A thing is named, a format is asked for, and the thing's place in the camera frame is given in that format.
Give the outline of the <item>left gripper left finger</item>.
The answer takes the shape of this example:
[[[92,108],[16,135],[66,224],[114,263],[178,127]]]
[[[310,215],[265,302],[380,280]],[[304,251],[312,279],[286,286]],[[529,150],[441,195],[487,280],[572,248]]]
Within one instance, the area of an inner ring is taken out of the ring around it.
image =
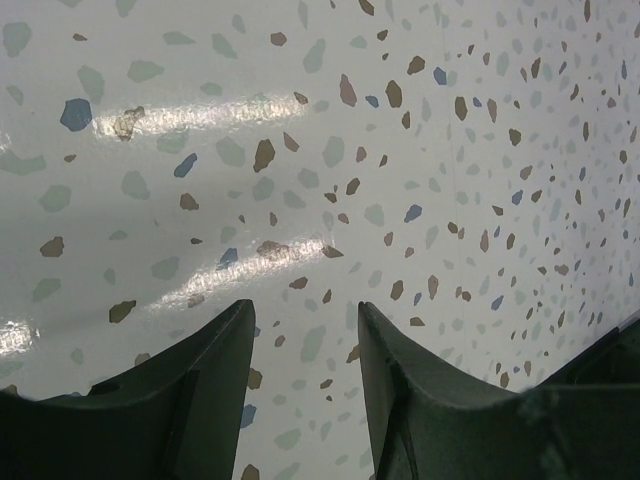
[[[85,396],[3,393],[2,478],[231,478],[254,335],[239,300]]]

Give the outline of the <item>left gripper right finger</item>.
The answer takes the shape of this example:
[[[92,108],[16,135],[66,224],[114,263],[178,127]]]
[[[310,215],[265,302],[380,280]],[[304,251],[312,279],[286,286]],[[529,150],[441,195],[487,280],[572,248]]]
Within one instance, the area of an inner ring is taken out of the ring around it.
[[[358,308],[369,439],[379,479],[635,479],[639,325],[604,335],[541,384],[514,393]]]

